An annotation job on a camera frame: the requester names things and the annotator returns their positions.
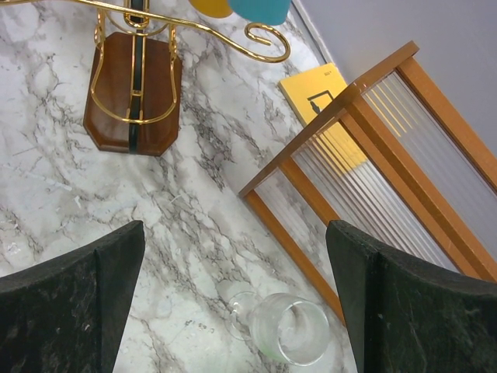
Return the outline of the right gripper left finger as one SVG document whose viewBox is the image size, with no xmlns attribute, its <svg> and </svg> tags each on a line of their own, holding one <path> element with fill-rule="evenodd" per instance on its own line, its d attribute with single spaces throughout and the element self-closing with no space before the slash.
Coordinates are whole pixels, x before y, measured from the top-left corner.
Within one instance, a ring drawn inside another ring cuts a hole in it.
<svg viewBox="0 0 497 373">
<path fill-rule="evenodd" d="M 3 372 L 111 372 L 144 258 L 132 221 L 1 279 Z"/>
</svg>

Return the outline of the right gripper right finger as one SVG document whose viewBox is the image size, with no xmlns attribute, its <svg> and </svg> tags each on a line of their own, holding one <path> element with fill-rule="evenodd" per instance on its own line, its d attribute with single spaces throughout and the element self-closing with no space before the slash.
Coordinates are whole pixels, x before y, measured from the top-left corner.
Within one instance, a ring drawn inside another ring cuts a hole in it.
<svg viewBox="0 0 497 373">
<path fill-rule="evenodd" d="M 496 285 L 402 252 L 343 220 L 326 245 L 359 372 L 494 372 Z"/>
</svg>

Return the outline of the gold wire wine glass rack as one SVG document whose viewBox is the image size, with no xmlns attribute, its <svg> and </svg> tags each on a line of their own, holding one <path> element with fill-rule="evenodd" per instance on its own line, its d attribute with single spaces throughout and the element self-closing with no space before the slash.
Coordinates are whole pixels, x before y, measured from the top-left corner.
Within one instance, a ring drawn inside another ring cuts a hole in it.
<svg viewBox="0 0 497 373">
<path fill-rule="evenodd" d="M 276 64 L 290 56 L 287 38 L 264 23 L 248 23 L 245 36 L 269 46 L 270 40 L 253 33 L 266 31 L 283 45 L 280 56 L 257 54 L 209 26 L 155 14 L 147 1 L 85 5 L 96 9 L 97 21 L 83 126 L 103 152 L 160 156 L 177 139 L 182 81 L 177 27 L 210 34 L 255 61 Z"/>
</svg>

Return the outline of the blue plastic wine glass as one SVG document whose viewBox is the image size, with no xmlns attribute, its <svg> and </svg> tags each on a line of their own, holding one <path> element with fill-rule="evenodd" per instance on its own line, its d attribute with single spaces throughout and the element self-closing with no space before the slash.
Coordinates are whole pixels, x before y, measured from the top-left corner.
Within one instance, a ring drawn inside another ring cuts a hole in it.
<svg viewBox="0 0 497 373">
<path fill-rule="evenodd" d="M 228 4 L 243 19 L 279 26 L 287 18 L 291 0 L 228 0 Z"/>
</svg>

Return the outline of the orange plastic wine glass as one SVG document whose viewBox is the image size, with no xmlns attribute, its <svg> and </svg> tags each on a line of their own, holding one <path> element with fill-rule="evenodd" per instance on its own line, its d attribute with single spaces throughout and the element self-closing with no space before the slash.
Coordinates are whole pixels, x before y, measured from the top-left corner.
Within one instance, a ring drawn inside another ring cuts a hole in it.
<svg viewBox="0 0 497 373">
<path fill-rule="evenodd" d="M 198 12 L 211 18 L 223 19 L 233 13 L 228 0 L 189 0 L 189 3 Z"/>
</svg>

